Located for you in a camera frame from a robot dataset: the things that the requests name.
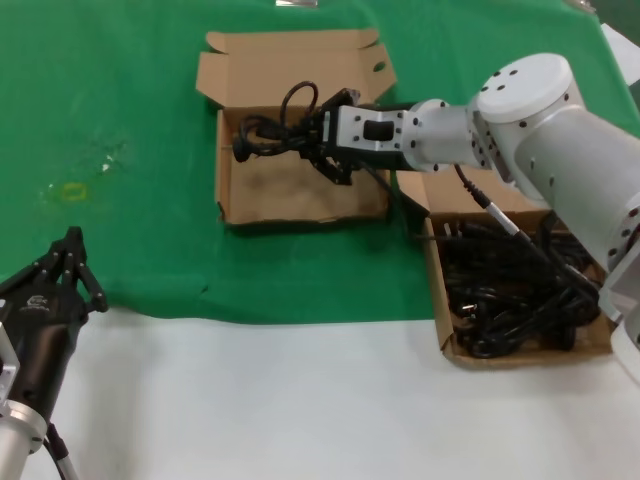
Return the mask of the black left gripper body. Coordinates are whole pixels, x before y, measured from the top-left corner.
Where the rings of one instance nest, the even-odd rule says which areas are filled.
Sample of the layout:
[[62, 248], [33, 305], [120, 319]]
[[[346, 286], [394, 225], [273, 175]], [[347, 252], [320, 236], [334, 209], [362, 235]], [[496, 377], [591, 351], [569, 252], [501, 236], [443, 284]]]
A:
[[28, 287], [1, 299], [6, 302], [1, 320], [19, 362], [8, 399], [49, 418], [86, 322], [82, 298], [52, 287]]

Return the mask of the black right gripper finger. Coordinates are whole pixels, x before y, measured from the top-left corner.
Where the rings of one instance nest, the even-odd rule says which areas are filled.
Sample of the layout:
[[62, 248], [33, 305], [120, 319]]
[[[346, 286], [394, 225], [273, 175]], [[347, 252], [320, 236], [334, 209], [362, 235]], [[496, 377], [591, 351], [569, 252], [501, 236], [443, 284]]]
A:
[[352, 167], [348, 163], [335, 161], [321, 148], [303, 148], [299, 151], [299, 156], [333, 184], [352, 185]]
[[332, 95], [320, 107], [321, 112], [326, 112], [341, 106], [357, 106], [360, 100], [360, 92], [355, 89], [343, 88]]

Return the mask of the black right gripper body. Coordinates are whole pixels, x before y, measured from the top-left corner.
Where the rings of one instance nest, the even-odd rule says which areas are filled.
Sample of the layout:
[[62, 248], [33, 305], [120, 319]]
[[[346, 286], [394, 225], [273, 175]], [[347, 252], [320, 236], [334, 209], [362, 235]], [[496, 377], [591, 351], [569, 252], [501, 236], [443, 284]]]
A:
[[341, 106], [312, 116], [312, 148], [352, 168], [413, 168], [415, 106]]

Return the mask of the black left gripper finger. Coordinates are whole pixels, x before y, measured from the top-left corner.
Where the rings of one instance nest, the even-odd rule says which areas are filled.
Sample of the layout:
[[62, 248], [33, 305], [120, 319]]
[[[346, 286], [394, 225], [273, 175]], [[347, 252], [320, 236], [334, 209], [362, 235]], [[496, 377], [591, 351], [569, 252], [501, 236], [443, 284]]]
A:
[[41, 295], [74, 298], [75, 254], [76, 228], [70, 227], [63, 238], [51, 243], [44, 255], [1, 283], [1, 297]]
[[61, 257], [63, 260], [61, 284], [77, 291], [77, 284], [81, 283], [88, 294], [88, 300], [85, 302], [87, 312], [107, 312], [106, 294], [87, 265], [87, 252], [80, 227], [70, 227], [67, 230], [63, 239]]

